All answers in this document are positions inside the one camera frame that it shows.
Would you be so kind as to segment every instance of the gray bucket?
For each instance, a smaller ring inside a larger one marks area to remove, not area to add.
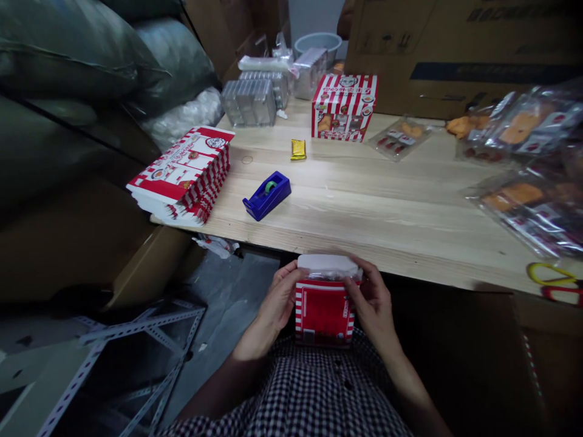
[[[334,59],[336,59],[336,52],[342,44],[342,38],[335,33],[318,32],[310,33],[309,35],[299,38],[293,47],[296,49],[298,56],[304,53],[307,49],[312,47],[324,47],[328,49],[328,57],[326,68],[331,69],[334,66]]]

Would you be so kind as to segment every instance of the cartoon logo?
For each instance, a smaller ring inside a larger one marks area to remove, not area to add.
[[[355,77],[343,77],[340,79],[340,85],[343,87],[353,87],[358,82],[358,79]]]
[[[213,149],[222,149],[226,143],[222,138],[209,138],[206,140],[206,145]]]
[[[156,171],[154,171],[154,173],[152,173],[152,180],[158,180],[158,179],[162,179],[164,177],[164,169],[157,169]]]

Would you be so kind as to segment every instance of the stack of plastic trays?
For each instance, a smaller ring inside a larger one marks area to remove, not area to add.
[[[308,49],[301,55],[294,67],[299,71],[299,78],[295,84],[294,97],[312,100],[320,79],[326,72],[326,49]]]
[[[227,82],[220,101],[233,127],[265,127],[275,124],[277,110],[271,80]]]
[[[277,109],[285,109],[290,91],[287,75],[282,72],[248,71],[242,72],[239,80],[269,79],[273,85],[273,96]]]

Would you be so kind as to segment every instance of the scissors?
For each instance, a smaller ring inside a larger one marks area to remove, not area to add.
[[[542,280],[536,273],[537,269],[551,270],[553,272],[562,274],[563,276],[557,279]],[[547,299],[554,300],[556,302],[561,302],[555,299],[553,293],[557,291],[563,293],[573,293],[578,295],[578,299],[575,305],[579,308],[583,308],[583,281],[581,279],[577,279],[577,277],[574,274],[569,273],[567,270],[564,270],[562,268],[558,268],[546,263],[529,264],[527,267],[527,273],[528,277],[532,281],[536,282],[539,285],[542,285],[540,292]],[[563,286],[567,284],[573,284],[574,287]]]

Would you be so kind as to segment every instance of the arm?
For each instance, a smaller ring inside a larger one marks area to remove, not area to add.
[[[219,419],[245,400],[260,375],[267,352],[290,318],[296,282],[304,276],[297,260],[275,273],[257,317],[225,362],[188,401],[178,420],[194,416]]]
[[[390,293],[375,265],[353,257],[364,271],[360,289],[350,278],[344,283],[356,306],[358,319],[389,373],[412,431],[422,437],[450,437],[448,426],[409,359],[403,353],[393,323]]]

